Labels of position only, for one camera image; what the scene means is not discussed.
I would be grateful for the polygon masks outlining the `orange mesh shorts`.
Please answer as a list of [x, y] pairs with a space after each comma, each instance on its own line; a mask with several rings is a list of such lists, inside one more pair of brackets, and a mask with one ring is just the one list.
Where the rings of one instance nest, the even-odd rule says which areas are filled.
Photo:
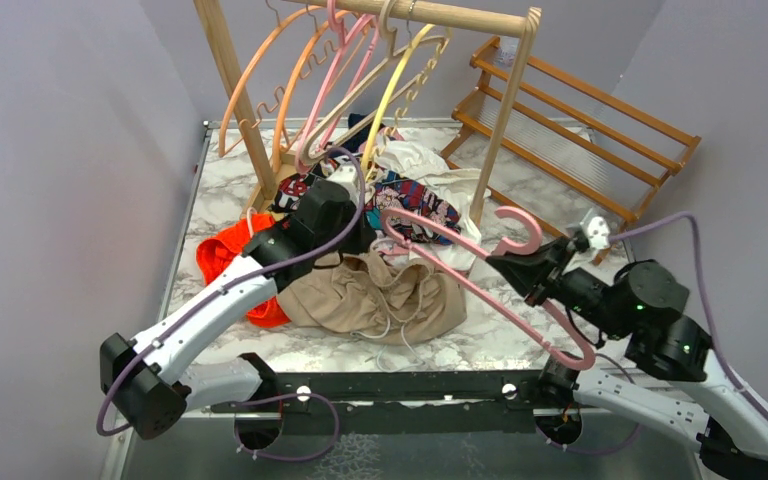
[[[275, 224], [270, 213], [257, 213], [249, 208], [242, 220], [203, 240], [196, 248], [196, 263], [204, 283], [216, 280], [239, 256], [255, 233]], [[245, 319], [259, 328], [276, 328], [290, 323], [275, 297], [249, 310]]]

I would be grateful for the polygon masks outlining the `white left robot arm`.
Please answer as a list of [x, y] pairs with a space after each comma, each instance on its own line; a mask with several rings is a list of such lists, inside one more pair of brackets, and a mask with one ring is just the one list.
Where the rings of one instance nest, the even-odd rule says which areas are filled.
[[358, 254], [369, 246], [364, 205], [363, 180], [315, 184], [296, 211], [255, 233], [214, 281], [173, 314], [131, 339], [118, 333], [105, 339], [99, 351], [105, 397], [98, 434], [121, 431], [105, 426], [111, 407], [150, 440], [202, 407], [228, 400], [254, 411], [269, 406], [275, 386], [244, 356], [214, 366], [195, 360], [246, 313], [309, 274], [319, 258]]

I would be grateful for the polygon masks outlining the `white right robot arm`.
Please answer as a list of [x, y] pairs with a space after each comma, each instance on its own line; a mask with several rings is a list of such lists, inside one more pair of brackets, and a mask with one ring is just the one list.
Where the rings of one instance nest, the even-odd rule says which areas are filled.
[[530, 306], [560, 303], [612, 340], [628, 342], [624, 356], [640, 371], [687, 395], [681, 401], [592, 368], [575, 371], [556, 359], [537, 380], [552, 407], [600, 407], [671, 437], [726, 479], [768, 479], [768, 410], [747, 399], [717, 356], [711, 334], [684, 313], [689, 290], [654, 260], [622, 267], [612, 283], [581, 268], [568, 270], [569, 240], [556, 239], [532, 254], [494, 254], [487, 263]]

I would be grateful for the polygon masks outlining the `beige shorts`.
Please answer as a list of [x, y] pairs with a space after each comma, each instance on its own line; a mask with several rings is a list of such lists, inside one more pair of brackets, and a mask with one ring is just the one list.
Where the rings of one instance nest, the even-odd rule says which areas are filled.
[[398, 267], [377, 254], [328, 254], [277, 295], [291, 323], [383, 345], [440, 337], [467, 318], [465, 294], [424, 259]]

